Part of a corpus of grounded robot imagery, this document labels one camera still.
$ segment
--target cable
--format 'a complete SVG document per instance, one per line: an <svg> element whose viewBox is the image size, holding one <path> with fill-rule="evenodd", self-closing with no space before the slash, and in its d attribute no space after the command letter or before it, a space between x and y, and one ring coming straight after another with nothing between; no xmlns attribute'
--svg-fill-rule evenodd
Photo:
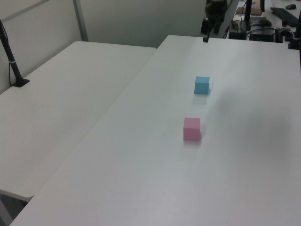
<svg viewBox="0 0 301 226"><path fill-rule="evenodd" d="M245 8L245 6L246 6L246 2L244 3L244 5L243 5L242 8L241 8L241 19L240 19L240 21L243 20L243 14L244 14L244 8Z"/></svg>
<svg viewBox="0 0 301 226"><path fill-rule="evenodd" d="M228 31L229 31L229 27L230 27L230 26L228 26L228 27L226 28L225 32L224 32L224 35L223 35L223 38L224 38L224 39L227 38Z"/></svg>
<svg viewBox="0 0 301 226"><path fill-rule="evenodd" d="M265 31L265 30L274 30L275 31L276 29L275 28L259 28L259 29L252 30L246 34L251 34L253 32L260 32L260 31Z"/></svg>
<svg viewBox="0 0 301 226"><path fill-rule="evenodd" d="M3 24L2 24L2 23L1 23L1 27L3 28L3 30L4 30L4 33L5 33L5 36L6 36L6 39L7 39L7 41L8 41L8 34L6 33L5 27L3 26Z"/></svg>
<svg viewBox="0 0 301 226"><path fill-rule="evenodd" d="M3 28L5 36L6 36L6 39L8 41L8 34L6 33L5 27L3 26L2 23L1 23L1 27ZM11 81L10 81L10 62L8 62L8 81L9 81L9 85L12 86L11 85Z"/></svg>
<svg viewBox="0 0 301 226"><path fill-rule="evenodd" d="M8 81L9 81L9 85L12 87L10 82L10 62L8 63Z"/></svg>

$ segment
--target gray floor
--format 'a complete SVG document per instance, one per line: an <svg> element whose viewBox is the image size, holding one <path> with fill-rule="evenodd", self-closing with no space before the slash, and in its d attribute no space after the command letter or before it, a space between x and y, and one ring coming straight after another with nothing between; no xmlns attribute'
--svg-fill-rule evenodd
<svg viewBox="0 0 301 226"><path fill-rule="evenodd" d="M0 194L0 226L9 226L27 202Z"/></svg>

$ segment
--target microphone stand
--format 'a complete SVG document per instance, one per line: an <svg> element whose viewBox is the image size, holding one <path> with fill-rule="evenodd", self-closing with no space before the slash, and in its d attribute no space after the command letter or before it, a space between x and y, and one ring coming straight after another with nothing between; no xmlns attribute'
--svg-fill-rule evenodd
<svg viewBox="0 0 301 226"><path fill-rule="evenodd" d="M13 69L13 72L14 72L15 77L16 77L16 82L14 84L12 84L12 86L22 87L23 85L28 83L29 80L22 78L22 76L19 72L19 69L18 69L17 63L15 61L14 55L13 55L13 53L10 49L10 46L8 44L8 39L5 35L4 26L1 22L1 20L0 20L0 39L1 39L2 45L4 47L4 50L6 52L6 55L8 56L9 64L11 65L11 68Z"/></svg>

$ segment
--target table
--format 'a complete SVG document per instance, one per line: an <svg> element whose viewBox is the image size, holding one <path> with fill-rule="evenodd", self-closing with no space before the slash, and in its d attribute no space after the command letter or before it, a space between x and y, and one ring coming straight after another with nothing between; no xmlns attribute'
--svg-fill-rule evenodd
<svg viewBox="0 0 301 226"><path fill-rule="evenodd" d="M0 193L29 201L155 52L75 42L0 95Z"/></svg>
<svg viewBox="0 0 301 226"><path fill-rule="evenodd" d="M168 36L12 226L300 225L298 57ZM183 142L184 117L201 118L200 143Z"/></svg>

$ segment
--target wall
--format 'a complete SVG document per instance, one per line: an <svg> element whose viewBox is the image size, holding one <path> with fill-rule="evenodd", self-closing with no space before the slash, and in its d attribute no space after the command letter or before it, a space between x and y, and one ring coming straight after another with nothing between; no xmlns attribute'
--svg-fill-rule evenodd
<svg viewBox="0 0 301 226"><path fill-rule="evenodd" d="M167 35L200 36L206 0L77 0L89 41L157 48ZM227 12L222 37L238 0Z"/></svg>
<svg viewBox="0 0 301 226"><path fill-rule="evenodd" d="M46 1L3 25L23 77L81 40L72 0ZM8 88L8 59L0 45L0 93Z"/></svg>

